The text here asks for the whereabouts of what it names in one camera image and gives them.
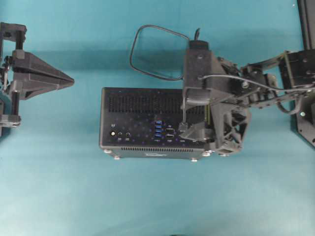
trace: metal rod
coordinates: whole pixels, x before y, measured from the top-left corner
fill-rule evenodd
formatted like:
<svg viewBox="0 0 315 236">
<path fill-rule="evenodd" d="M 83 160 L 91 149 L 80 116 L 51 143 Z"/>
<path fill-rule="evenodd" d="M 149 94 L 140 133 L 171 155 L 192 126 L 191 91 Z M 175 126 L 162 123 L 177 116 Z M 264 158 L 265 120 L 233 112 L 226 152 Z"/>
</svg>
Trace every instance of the metal rod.
<svg viewBox="0 0 315 236">
<path fill-rule="evenodd" d="M 186 123 L 186 99 L 183 97 L 183 123 Z"/>
<path fill-rule="evenodd" d="M 290 61 L 289 61 L 289 57 L 287 55 L 287 52 L 284 52 L 284 60 L 285 60 L 285 65 L 286 65 L 287 73 L 289 75 L 290 82 L 291 82 L 292 86 L 294 86 L 294 80 L 293 80 L 291 65 L 290 65 Z"/>
<path fill-rule="evenodd" d="M 16 31 L 15 49 L 23 50 L 23 32 L 22 31 Z"/>
<path fill-rule="evenodd" d="M 8 86 L 8 71 L 4 70 L 4 78 L 3 78 L 3 91 L 6 91 L 6 87 Z"/>
<path fill-rule="evenodd" d="M 19 115 L 19 103 L 20 103 L 20 94 L 18 92 L 12 92 L 12 115 Z"/>
</svg>

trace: teal tablecloth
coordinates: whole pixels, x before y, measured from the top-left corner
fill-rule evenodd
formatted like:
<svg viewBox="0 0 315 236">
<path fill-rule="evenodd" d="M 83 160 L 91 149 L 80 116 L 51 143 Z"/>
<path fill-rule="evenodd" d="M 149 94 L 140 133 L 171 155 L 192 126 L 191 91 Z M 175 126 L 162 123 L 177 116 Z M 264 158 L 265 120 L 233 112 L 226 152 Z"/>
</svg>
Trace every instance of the teal tablecloth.
<svg viewBox="0 0 315 236">
<path fill-rule="evenodd" d="M 252 110 L 229 158 L 114 161 L 98 147 L 102 87 L 181 87 L 130 69 L 141 25 L 200 27 L 244 65 L 303 48 L 296 0 L 2 0 L 0 21 L 26 25 L 25 50 L 75 79 L 22 101 L 22 125 L 0 140 L 1 236 L 315 235 L 315 152 L 275 107 Z M 176 73 L 185 42 L 142 41 L 150 68 Z"/>
</svg>

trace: robotic arm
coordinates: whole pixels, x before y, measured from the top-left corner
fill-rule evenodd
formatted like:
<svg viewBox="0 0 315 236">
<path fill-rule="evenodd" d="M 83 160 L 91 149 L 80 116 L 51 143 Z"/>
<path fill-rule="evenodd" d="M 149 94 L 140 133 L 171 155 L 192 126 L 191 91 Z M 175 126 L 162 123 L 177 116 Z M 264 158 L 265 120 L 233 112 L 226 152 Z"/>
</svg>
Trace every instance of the robotic arm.
<svg viewBox="0 0 315 236">
<path fill-rule="evenodd" d="M 21 123 L 19 101 L 36 95 L 63 89 L 74 84 L 74 80 L 50 66 L 32 53 L 23 50 L 26 26 L 0 23 L 0 65 L 2 63 L 3 42 L 16 43 L 12 56 L 6 56 L 0 66 L 1 93 L 12 103 L 11 114 L 4 114 L 4 102 L 0 101 L 1 127 L 17 127 Z M 12 69 L 13 80 L 9 82 L 8 71 Z"/>
<path fill-rule="evenodd" d="M 286 114 L 300 113 L 303 124 L 309 126 L 308 134 L 301 130 L 300 133 L 315 145 L 315 50 L 286 51 L 275 58 L 238 69 L 236 64 L 216 57 L 209 50 L 208 42 L 198 37 L 199 29 L 194 40 L 188 41 L 184 59 L 183 121 L 179 126 L 183 139 L 203 142 L 207 152 L 215 151 L 223 156 L 237 153 L 242 149 L 251 120 L 249 108 L 276 105 Z M 264 73 L 276 66 L 280 69 L 284 88 L 278 88 L 276 76 Z M 295 101 L 291 111 L 282 106 L 282 102 L 288 101 Z M 189 124 L 186 112 L 196 106 L 204 107 L 205 120 Z"/>
</svg>

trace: black cable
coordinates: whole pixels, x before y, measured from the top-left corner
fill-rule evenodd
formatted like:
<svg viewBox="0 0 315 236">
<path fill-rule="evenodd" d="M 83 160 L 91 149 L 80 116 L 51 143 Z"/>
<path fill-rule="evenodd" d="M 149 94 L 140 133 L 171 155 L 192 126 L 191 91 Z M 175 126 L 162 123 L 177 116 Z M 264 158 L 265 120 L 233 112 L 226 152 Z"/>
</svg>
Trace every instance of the black cable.
<svg viewBox="0 0 315 236">
<path fill-rule="evenodd" d="M 195 32 L 194 40 L 198 40 L 199 35 L 200 35 L 200 28 L 198 28 L 198 29 L 196 30 L 196 32 Z"/>
<path fill-rule="evenodd" d="M 134 51 L 134 47 L 135 47 L 135 44 L 136 44 L 136 41 L 137 41 L 137 38 L 138 38 L 138 35 L 140 33 L 140 31 L 144 28 L 156 28 L 158 30 L 163 30 L 163 31 L 166 31 L 168 33 L 171 33 L 171 34 L 174 34 L 174 35 L 177 35 L 177 36 L 180 36 L 184 39 L 186 39 L 187 41 L 189 41 L 189 38 L 184 35 L 184 34 L 181 34 L 181 33 L 178 33 L 178 32 L 175 32 L 175 31 L 172 31 L 170 29 L 166 29 L 166 28 L 163 28 L 163 27 L 160 27 L 160 26 L 155 26 L 155 25 L 144 25 L 144 26 L 141 26 L 137 33 L 136 33 L 136 36 L 134 38 L 134 41 L 133 41 L 133 44 L 132 44 L 132 48 L 131 48 L 131 51 L 130 51 L 130 57 L 129 57 L 129 63 L 130 63 L 130 66 L 135 70 L 135 71 L 138 71 L 142 74 L 145 74 L 145 75 L 149 75 L 149 76 L 152 76 L 152 77 L 155 77 L 155 78 L 158 78 L 158 79 L 161 79 L 161 80 L 167 80 L 167 81 L 176 81 L 176 80 L 181 80 L 183 78 L 183 75 L 178 77 L 178 78 L 167 78 L 167 77 L 162 77 L 162 76 L 159 76 L 159 75 L 155 75 L 155 74 L 151 74 L 149 72 L 146 72 L 146 71 L 143 71 L 143 70 L 140 70 L 138 68 L 136 68 L 133 64 L 132 64 L 132 55 L 133 55 L 133 51 Z"/>
<path fill-rule="evenodd" d="M 277 95 L 277 93 L 275 91 L 273 91 L 273 94 L 274 94 L 275 97 L 278 97 L 278 95 Z M 277 102 L 276 105 L 279 108 L 279 110 L 282 111 L 283 113 L 286 113 L 288 115 L 294 115 L 294 114 L 298 113 L 301 110 L 302 100 L 303 100 L 303 96 L 299 96 L 295 100 L 295 107 L 291 111 L 288 111 L 286 108 L 284 108 L 284 106 L 281 104 L 281 102 Z"/>
<path fill-rule="evenodd" d="M 235 76 L 235 75 L 213 74 L 213 75 L 201 76 L 201 77 L 198 78 L 198 79 L 199 79 L 199 80 L 204 80 L 204 79 L 211 78 L 211 77 L 223 77 L 223 78 L 231 78 L 231 79 L 246 81 L 246 82 L 248 82 L 248 83 L 255 84 L 255 85 L 258 85 L 258 86 L 260 86 L 260 87 L 263 87 L 263 88 L 265 88 L 265 89 L 269 89 L 269 90 L 273 90 L 273 91 L 279 91 L 279 92 L 309 91 L 309 90 L 315 89 L 315 87 L 313 86 L 313 84 L 305 85 L 305 86 L 309 86 L 309 87 L 306 87 L 306 88 L 288 88 L 288 89 L 284 89 L 284 88 L 274 88 L 274 87 L 271 87 L 271 86 L 268 86 L 268 85 L 264 85 L 264 84 L 261 84 L 261 83 L 259 83 L 259 82 L 252 81 L 252 80 L 250 80 L 250 79 L 246 79 L 246 78 L 243 78 L 243 77 L 240 77 L 240 76 Z"/>
</svg>

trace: front panel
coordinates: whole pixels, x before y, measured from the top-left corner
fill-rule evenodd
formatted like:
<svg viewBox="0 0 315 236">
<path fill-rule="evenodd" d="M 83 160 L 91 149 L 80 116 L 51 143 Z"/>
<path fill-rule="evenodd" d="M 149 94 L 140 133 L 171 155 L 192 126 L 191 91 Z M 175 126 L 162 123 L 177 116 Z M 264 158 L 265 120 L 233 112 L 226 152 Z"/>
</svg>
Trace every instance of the front panel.
<svg viewBox="0 0 315 236">
<path fill-rule="evenodd" d="M 202 143 L 179 136 L 181 103 L 181 89 L 104 88 L 100 147 L 115 149 L 119 156 L 192 158 L 195 151 L 199 155 Z M 189 110 L 187 120 L 203 121 L 204 107 Z"/>
</svg>

